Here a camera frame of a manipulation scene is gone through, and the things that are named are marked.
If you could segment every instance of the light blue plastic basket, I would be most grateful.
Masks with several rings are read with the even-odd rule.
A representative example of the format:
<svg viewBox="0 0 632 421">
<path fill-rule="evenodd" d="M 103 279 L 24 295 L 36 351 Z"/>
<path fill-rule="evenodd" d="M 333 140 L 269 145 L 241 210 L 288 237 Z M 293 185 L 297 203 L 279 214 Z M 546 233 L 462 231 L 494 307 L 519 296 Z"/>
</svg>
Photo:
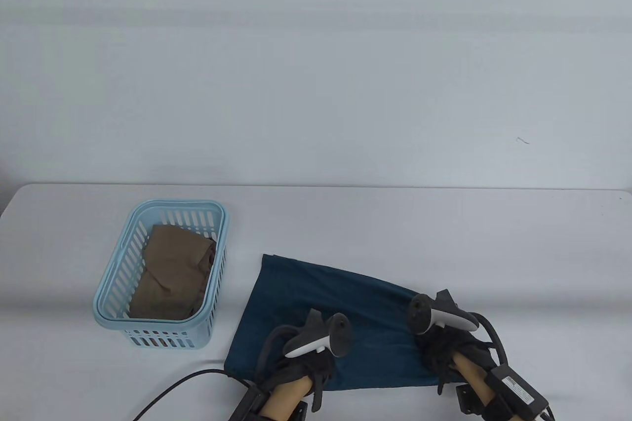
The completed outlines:
<svg viewBox="0 0 632 421">
<path fill-rule="evenodd" d="M 226 263 L 229 223 L 226 209 L 212 200 L 147 200 L 140 204 L 129 214 L 101 279 L 92 304 L 94 318 L 142 348 L 193 349 L 208 344 Z M 177 225 L 217 242 L 204 301 L 199 311 L 185 320 L 129 317 L 129 301 L 145 270 L 142 251 L 156 224 Z"/>
</svg>

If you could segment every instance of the power adapter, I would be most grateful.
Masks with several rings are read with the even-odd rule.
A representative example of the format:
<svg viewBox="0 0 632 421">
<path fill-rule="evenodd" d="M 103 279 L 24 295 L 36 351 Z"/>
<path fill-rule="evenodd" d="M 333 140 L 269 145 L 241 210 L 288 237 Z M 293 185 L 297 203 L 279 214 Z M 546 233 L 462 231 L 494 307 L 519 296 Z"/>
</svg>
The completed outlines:
<svg viewBox="0 0 632 421">
<path fill-rule="evenodd" d="M 524 421 L 534 420 L 549 402 L 507 364 L 488 372 L 485 383 L 503 397 L 514 414 Z"/>
</svg>

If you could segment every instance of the black glove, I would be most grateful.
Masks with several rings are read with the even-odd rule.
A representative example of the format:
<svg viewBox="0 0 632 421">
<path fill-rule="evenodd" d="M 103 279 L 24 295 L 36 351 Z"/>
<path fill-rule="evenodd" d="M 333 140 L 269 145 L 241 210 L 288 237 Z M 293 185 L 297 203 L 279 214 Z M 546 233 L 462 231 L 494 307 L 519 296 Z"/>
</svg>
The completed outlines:
<svg viewBox="0 0 632 421">
<path fill-rule="evenodd" d="M 325 383 L 335 374 L 336 362 L 330 351 L 327 349 L 320 353 L 311 351 L 296 358 L 282 358 L 278 361 L 273 375 L 262 383 L 261 387 L 265 391 L 272 391 L 274 387 L 282 383 L 309 377 L 312 380 L 312 389 L 308 394 L 314 394 L 312 413 L 315 413 L 322 405 L 322 390 Z"/>
<path fill-rule="evenodd" d="M 452 356 L 460 352 L 485 371 L 497 367 L 492 358 L 492 343 L 483 342 L 471 333 L 446 326 L 432 326 L 426 333 L 415 336 L 415 344 L 422 355 L 422 364 L 438 376 L 436 392 L 443 392 L 443 385 L 462 380 L 459 372 L 452 368 Z"/>
</svg>

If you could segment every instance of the basket slot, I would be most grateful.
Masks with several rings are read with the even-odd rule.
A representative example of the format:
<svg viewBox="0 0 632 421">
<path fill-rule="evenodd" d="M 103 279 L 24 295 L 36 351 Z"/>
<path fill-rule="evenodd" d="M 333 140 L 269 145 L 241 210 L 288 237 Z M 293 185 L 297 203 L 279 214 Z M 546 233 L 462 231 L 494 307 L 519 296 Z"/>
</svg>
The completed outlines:
<svg viewBox="0 0 632 421">
<path fill-rule="evenodd" d="M 133 234 L 133 238 L 134 238 L 134 241 L 136 242 L 136 245 L 138 245 L 138 248 L 141 249 L 142 251 L 144 247 L 143 240 L 141 238 L 138 238 L 138 235 L 135 233 Z"/>
<path fill-rule="evenodd" d="M 147 231 L 147 229 L 145 228 L 145 226 L 143 225 L 142 221 L 138 221 L 138 227 L 140 227 L 140 231 L 143 233 L 144 236 L 148 236 L 149 232 Z"/>
<path fill-rule="evenodd" d="M 129 241 L 129 246 L 134 250 L 136 257 L 140 257 L 140 248 L 136 246 L 136 242 L 134 240 Z"/>
<path fill-rule="evenodd" d="M 140 226 L 136 227 L 136 235 L 138 236 L 138 238 L 140 239 L 140 241 L 144 244 L 145 243 L 145 236 L 143 235 L 143 232 L 140 230 Z"/>
</svg>

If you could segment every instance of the basket rim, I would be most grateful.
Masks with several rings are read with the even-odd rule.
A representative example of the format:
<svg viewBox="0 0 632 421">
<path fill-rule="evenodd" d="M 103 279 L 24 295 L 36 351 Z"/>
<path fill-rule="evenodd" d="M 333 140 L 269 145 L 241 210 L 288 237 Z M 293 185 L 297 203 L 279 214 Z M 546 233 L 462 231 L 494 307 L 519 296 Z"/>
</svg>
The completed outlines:
<svg viewBox="0 0 632 421">
<path fill-rule="evenodd" d="M 119 258 L 118 256 L 121 254 L 120 250 L 127 247 L 126 241 L 131 238 L 132 229 L 131 225 L 135 222 L 140 214 L 147 209 L 151 209 L 153 207 L 161 207 L 161 206 L 178 206 L 181 204 L 188 205 L 206 205 L 211 204 L 212 206 L 218 207 L 221 212 L 221 219 L 219 224 L 217 225 L 217 250 L 215 251 L 215 259 L 213 260 L 213 268 L 208 277 L 206 291 L 204 293 L 204 300 L 199 308 L 199 311 L 196 312 L 191 317 L 183 320 L 164 320 L 164 319 L 115 319 L 112 317 L 104 316 L 99 306 L 102 303 L 102 298 L 104 297 L 104 290 L 109 287 L 111 279 L 114 277 L 115 268 L 118 266 Z M 117 241 L 117 245 L 113 250 L 112 256 L 108 262 L 106 270 L 104 271 L 103 276 L 101 277 L 101 282 L 99 283 L 99 287 L 97 288 L 97 292 L 94 295 L 92 301 L 92 312 L 96 322 L 106 328 L 118 331 L 133 331 L 133 330 L 151 330 L 151 331 L 178 331 L 183 332 L 187 331 L 190 328 L 194 328 L 204 322 L 204 320 L 208 319 L 210 316 L 210 312 L 212 311 L 212 293 L 216 293 L 219 290 L 219 271 L 220 266 L 217 265 L 219 262 L 219 258 L 224 257 L 224 251 L 226 249 L 226 238 L 228 234 L 228 228 L 230 227 L 230 216 L 226 208 L 217 202 L 216 200 L 210 199 L 149 199 L 140 202 L 134 209 L 129 213 L 129 216 L 126 220 L 126 223 L 123 229 L 120 232 L 119 239 Z"/>
</svg>

